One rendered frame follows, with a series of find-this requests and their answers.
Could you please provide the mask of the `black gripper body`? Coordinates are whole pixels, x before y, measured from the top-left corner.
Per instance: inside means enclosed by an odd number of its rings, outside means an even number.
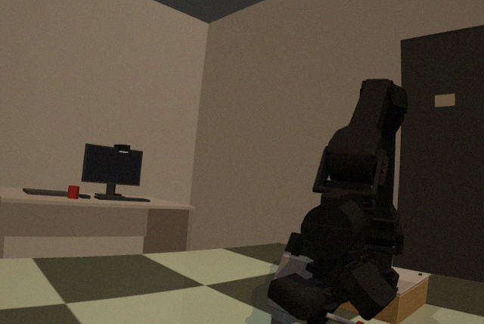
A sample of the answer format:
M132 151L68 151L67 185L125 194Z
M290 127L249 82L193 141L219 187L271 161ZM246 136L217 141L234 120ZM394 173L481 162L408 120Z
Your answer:
M361 257L368 253L365 242L355 243L336 259L316 257L315 261L307 263L306 270L313 274L310 279L293 273L270 281L267 297L296 319L305 321L318 315L326 305L334 302L336 296L330 291L344 266L354 260L358 265Z

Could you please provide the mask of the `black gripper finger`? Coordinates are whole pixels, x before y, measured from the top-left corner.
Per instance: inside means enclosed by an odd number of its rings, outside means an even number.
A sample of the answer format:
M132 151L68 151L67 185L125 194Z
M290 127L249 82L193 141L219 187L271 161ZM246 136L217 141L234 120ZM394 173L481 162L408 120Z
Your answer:
M307 319L306 322L307 324L322 324L326 315L327 315L327 312L337 308L338 306L340 306L339 303L337 303L336 301L334 301L333 303L331 304L328 304L326 305L318 315L315 315L313 316L312 318L310 319Z
M337 303L339 303L339 304L343 304L343 303L346 303L346 302L348 301L348 299L345 297L345 294L343 294L343 295L342 295L342 296L340 296L340 297L335 297L335 299L334 299L334 300L335 300ZM333 313L336 311L336 309L337 309L337 308L335 308L335 309L333 309L333 310L329 311L328 313L333 314ZM326 324L326 322L327 322L328 320L329 320L329 319L326 319L326 318L325 318L322 324Z

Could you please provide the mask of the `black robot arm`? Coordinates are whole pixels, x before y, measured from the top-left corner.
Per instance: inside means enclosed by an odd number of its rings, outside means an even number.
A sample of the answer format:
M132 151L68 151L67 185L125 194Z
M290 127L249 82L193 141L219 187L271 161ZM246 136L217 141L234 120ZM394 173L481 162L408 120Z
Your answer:
M408 112L408 96L389 79L361 83L349 125L335 132L321 156L312 187L322 194L321 205L306 214L300 230L306 248L324 260L341 257L366 241L368 253L358 265L354 260L344 266L330 292L340 297L344 291L367 321L398 291L392 258L403 253L404 233L393 187L396 133Z

